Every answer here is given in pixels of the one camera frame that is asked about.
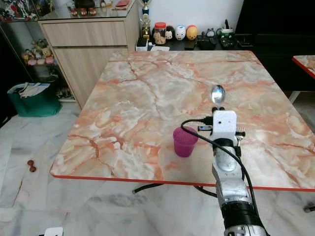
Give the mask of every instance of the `spoon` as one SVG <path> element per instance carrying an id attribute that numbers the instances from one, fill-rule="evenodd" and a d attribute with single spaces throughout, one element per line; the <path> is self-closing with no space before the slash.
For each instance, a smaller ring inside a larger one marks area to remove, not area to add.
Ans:
<path id="1" fill-rule="evenodd" d="M 220 107 L 225 100 L 225 90 L 221 85 L 215 85 L 211 91 L 211 100 L 217 106 Z"/>

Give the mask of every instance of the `purple cup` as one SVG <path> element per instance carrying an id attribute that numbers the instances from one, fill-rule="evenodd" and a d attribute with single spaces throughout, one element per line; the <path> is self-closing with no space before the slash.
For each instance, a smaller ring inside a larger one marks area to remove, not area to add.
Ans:
<path id="1" fill-rule="evenodd" d="M 197 133 L 193 128 L 185 126 L 186 129 Z M 184 131 L 181 127 L 178 127 L 173 132 L 174 150 L 180 157 L 189 157 L 195 144 L 198 141 L 198 137 Z"/>

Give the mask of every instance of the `small brown object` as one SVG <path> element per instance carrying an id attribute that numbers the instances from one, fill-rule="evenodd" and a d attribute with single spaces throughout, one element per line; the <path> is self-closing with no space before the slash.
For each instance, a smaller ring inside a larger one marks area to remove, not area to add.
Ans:
<path id="1" fill-rule="evenodd" d="M 34 171 L 36 171 L 36 167 L 35 166 L 31 166 L 30 167 L 30 172 L 34 172 Z"/>
<path id="2" fill-rule="evenodd" d="M 36 167 L 34 166 L 34 161 L 33 160 L 28 160 L 28 165 L 30 166 L 30 172 L 35 172 Z"/>

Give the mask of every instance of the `marble floor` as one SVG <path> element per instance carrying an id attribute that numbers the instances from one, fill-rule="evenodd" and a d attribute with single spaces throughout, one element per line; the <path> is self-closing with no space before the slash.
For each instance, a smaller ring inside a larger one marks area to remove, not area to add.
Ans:
<path id="1" fill-rule="evenodd" d="M 294 106 L 311 127 L 315 96 Z M 37 236 L 62 226 L 65 236 L 222 236 L 217 199 L 191 186 L 163 185 L 132 194 L 139 183 L 57 179 L 48 174 L 80 110 L 64 104 L 48 118 L 13 117 L 0 129 L 0 236 Z M 26 162 L 35 161 L 37 171 Z M 272 236 L 309 236 L 315 212 L 303 207 L 315 193 L 255 191 L 262 221 Z"/>

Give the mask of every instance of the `marble table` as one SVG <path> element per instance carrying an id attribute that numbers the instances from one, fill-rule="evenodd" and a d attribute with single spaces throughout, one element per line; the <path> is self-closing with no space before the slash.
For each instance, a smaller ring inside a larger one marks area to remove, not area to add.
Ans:
<path id="1" fill-rule="evenodd" d="M 292 61 L 315 79 L 315 55 L 294 56 Z M 293 91 L 289 97 L 290 102 L 294 102 L 301 91 Z"/>
<path id="2" fill-rule="evenodd" d="M 199 140 L 191 157 L 180 158 L 172 132 L 211 114 L 216 84 L 247 132 L 242 160 L 254 188 L 315 191 L 315 136 L 250 51 L 114 54 L 50 173 L 214 186 L 211 146 Z"/>

